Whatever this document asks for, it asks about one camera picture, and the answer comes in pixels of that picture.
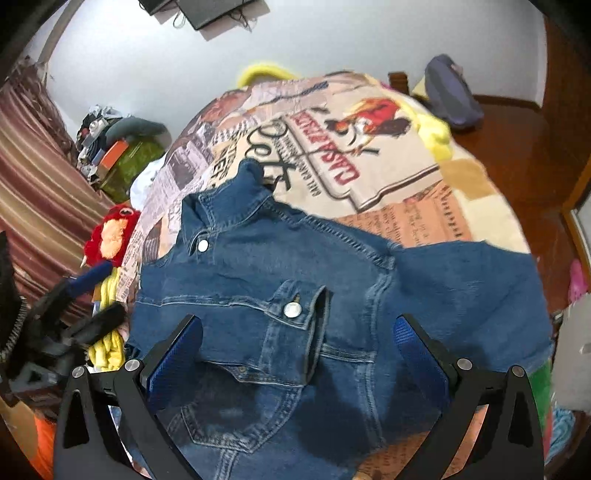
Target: red plush toy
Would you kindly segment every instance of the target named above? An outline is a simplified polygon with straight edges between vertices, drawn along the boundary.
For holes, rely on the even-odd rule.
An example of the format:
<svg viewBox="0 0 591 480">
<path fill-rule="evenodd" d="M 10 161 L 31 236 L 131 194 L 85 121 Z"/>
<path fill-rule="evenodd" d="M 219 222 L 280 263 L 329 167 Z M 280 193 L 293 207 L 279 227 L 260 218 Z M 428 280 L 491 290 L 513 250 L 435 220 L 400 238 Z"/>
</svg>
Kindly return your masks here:
<svg viewBox="0 0 591 480">
<path fill-rule="evenodd" d="M 84 245 L 86 263 L 92 267 L 103 260 L 111 260 L 114 267 L 120 267 L 139 214 L 138 210 L 124 204 L 109 210 Z"/>
</svg>

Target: metal button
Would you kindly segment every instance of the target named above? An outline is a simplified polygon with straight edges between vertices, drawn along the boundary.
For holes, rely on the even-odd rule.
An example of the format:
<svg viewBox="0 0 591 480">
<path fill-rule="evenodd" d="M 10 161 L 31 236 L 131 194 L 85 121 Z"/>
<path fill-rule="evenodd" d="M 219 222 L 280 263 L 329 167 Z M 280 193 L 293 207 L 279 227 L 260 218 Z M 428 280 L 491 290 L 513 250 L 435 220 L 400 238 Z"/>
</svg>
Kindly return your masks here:
<svg viewBox="0 0 591 480">
<path fill-rule="evenodd" d="M 197 250 L 201 253 L 205 252 L 209 248 L 209 242 L 207 240 L 200 240 L 197 244 Z"/>
<path fill-rule="evenodd" d="M 287 318 L 294 319 L 301 313 L 301 305 L 296 301 L 291 301 L 285 305 L 283 313 Z"/>
</svg>

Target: denim jacket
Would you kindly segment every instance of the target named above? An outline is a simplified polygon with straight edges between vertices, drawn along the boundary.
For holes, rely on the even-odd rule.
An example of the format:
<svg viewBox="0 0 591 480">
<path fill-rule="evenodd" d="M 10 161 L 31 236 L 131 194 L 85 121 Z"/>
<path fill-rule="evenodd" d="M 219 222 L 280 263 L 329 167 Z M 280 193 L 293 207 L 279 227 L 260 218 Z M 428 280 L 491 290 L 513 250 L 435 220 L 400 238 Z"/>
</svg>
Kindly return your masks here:
<svg viewBox="0 0 591 480">
<path fill-rule="evenodd" d="M 141 273 L 129 344 L 145 355 L 188 313 L 203 345 L 159 413 L 204 479 L 351 478 L 439 412 L 392 342 L 412 313 L 481 368 L 550 355 L 530 255 L 483 242 L 403 248 L 276 202 L 261 166 L 185 198 L 176 245 Z"/>
</svg>

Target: striped curtain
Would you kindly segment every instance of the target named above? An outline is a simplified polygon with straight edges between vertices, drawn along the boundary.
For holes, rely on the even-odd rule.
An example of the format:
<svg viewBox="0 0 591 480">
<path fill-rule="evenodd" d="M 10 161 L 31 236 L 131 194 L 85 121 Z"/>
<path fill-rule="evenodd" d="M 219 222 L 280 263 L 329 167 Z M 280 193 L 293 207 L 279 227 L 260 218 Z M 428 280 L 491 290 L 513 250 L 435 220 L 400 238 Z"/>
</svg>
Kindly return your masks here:
<svg viewBox="0 0 591 480">
<path fill-rule="evenodd" d="M 31 304 L 64 276 L 78 275 L 83 244 L 112 202 L 73 167 L 76 152 L 34 65 L 19 65 L 0 89 L 0 229 L 16 281 Z M 79 299 L 65 320 L 90 312 Z"/>
</svg>

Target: purple bag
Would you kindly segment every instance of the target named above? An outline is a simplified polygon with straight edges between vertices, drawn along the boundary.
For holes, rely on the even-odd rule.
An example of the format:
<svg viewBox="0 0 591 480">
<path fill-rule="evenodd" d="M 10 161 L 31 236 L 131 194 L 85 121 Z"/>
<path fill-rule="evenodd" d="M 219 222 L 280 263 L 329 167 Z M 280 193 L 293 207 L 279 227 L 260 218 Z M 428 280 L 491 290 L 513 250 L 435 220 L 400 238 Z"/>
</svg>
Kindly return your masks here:
<svg viewBox="0 0 591 480">
<path fill-rule="evenodd" d="M 438 55 L 428 63 L 425 90 L 431 113 L 449 123 L 453 130 L 471 128 L 484 117 L 462 77 L 461 67 L 448 55 Z"/>
</svg>

